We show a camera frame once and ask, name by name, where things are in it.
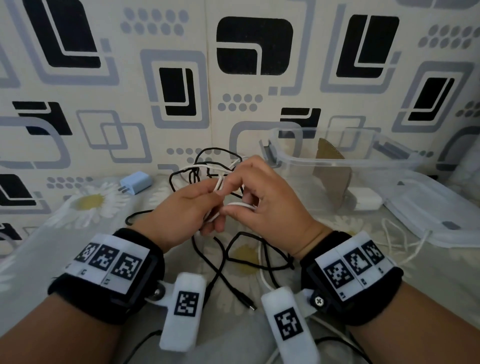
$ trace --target brown cardboard piece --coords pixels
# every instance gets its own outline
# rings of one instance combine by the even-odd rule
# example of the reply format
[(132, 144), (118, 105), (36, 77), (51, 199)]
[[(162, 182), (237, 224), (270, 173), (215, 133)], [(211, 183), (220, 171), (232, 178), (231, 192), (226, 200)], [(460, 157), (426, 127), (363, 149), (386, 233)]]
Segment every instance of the brown cardboard piece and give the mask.
[[(345, 159), (343, 155), (326, 139), (318, 140), (317, 159)], [(327, 167), (317, 166), (313, 169), (313, 175), (320, 178), (325, 187), (328, 199), (335, 210), (338, 210), (345, 197), (348, 185), (352, 178), (350, 167)]]

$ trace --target person's left hand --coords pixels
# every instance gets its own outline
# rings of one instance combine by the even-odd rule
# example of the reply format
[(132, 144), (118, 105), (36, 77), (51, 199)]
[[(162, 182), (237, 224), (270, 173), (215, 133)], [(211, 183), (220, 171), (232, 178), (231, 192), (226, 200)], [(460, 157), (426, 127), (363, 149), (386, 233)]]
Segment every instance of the person's left hand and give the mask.
[(135, 221), (131, 229), (149, 238), (163, 253), (183, 243), (200, 228), (202, 235), (213, 230), (222, 232), (225, 216), (204, 224), (208, 211), (216, 212), (223, 206), (224, 197), (212, 192), (216, 182), (216, 178), (209, 178), (179, 189), (155, 210)]

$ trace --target screw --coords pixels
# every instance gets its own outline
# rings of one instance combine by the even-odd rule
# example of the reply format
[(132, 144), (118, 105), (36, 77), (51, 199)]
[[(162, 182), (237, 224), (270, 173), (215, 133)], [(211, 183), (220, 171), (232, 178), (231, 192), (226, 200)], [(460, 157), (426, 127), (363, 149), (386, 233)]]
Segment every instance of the screw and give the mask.
[(151, 301), (159, 301), (163, 298), (163, 296), (165, 296), (165, 287), (162, 284), (159, 283), (157, 285), (157, 288), (153, 292), (153, 294), (151, 296), (149, 296), (148, 298)]
[(315, 297), (315, 304), (318, 306), (318, 307), (322, 307), (324, 305), (325, 301), (322, 297), (320, 296), (316, 296)]

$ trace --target blue power adapter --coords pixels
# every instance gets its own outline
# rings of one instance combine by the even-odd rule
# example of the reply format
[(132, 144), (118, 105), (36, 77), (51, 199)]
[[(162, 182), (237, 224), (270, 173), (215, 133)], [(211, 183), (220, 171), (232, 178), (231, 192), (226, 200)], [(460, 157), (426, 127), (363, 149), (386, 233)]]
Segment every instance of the blue power adapter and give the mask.
[(135, 172), (120, 181), (119, 191), (129, 194), (137, 194), (152, 185), (152, 177), (143, 172)]

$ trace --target forearm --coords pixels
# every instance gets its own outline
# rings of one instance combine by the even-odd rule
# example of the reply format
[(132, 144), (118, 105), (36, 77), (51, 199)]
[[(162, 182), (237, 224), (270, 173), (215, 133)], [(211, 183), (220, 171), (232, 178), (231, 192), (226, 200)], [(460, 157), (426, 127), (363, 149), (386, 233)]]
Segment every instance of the forearm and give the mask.
[(479, 354), (480, 331), (406, 283), (374, 320), (349, 329), (375, 364), (471, 363)]
[(105, 364), (120, 330), (52, 294), (0, 338), (0, 357), (9, 364)]

